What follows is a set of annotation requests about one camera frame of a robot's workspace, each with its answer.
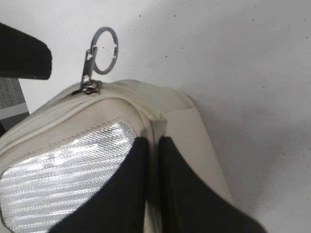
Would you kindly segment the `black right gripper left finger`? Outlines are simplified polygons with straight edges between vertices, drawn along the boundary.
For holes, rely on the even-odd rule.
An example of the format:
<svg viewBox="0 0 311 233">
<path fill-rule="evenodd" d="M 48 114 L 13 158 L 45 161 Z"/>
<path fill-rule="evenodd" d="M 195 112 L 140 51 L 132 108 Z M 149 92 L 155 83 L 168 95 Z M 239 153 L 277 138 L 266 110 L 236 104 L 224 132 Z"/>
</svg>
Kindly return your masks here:
<svg viewBox="0 0 311 233">
<path fill-rule="evenodd" d="M 141 233 L 144 225 L 149 144 L 137 137 L 115 174 L 51 233 Z"/>
</svg>

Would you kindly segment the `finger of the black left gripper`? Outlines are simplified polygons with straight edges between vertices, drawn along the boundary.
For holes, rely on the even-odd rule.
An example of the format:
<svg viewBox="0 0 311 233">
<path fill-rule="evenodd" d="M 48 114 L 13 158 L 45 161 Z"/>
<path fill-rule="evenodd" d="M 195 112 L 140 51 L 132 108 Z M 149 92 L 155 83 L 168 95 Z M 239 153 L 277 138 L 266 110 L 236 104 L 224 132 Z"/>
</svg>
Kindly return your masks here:
<svg viewBox="0 0 311 233">
<path fill-rule="evenodd" d="M 0 76 L 48 80 L 52 72 L 52 53 L 48 46 L 24 32 L 0 25 Z"/>
</svg>

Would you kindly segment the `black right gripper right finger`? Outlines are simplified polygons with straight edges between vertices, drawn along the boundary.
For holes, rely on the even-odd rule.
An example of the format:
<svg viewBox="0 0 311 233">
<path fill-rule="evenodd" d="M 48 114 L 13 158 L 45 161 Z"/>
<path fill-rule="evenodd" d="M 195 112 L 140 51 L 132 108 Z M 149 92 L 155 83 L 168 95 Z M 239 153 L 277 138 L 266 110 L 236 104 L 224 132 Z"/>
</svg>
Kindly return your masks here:
<svg viewBox="0 0 311 233">
<path fill-rule="evenodd" d="M 165 233 L 262 233 L 257 221 L 218 196 L 192 170 L 170 137 L 158 145 L 162 230 Z"/>
</svg>

